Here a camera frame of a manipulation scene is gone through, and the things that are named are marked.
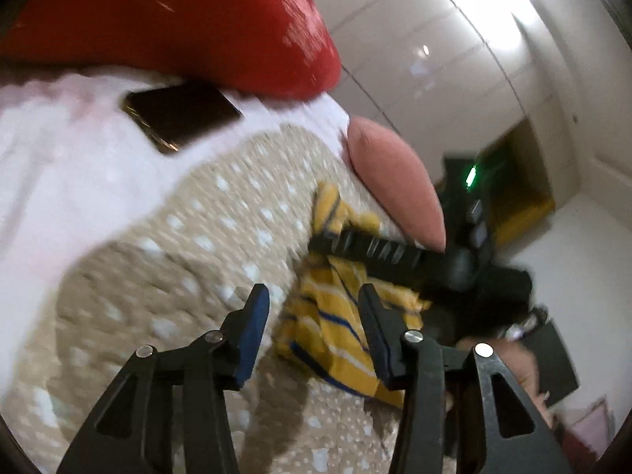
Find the person's right hand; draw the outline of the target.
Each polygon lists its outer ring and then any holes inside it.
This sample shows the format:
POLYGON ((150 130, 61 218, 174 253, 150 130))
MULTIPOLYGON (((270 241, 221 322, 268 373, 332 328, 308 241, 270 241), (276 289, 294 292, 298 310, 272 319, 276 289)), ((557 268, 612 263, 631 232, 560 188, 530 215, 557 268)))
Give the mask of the person's right hand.
POLYGON ((537 358, 519 342, 504 339, 487 339, 477 337, 467 337, 455 345, 459 350, 469 351, 480 342, 489 344, 498 354, 500 359, 507 365, 513 376, 521 384, 531 398, 534 406, 539 410, 542 418, 549 428, 553 427, 554 417, 545 406, 548 393, 541 393, 540 378, 537 358))

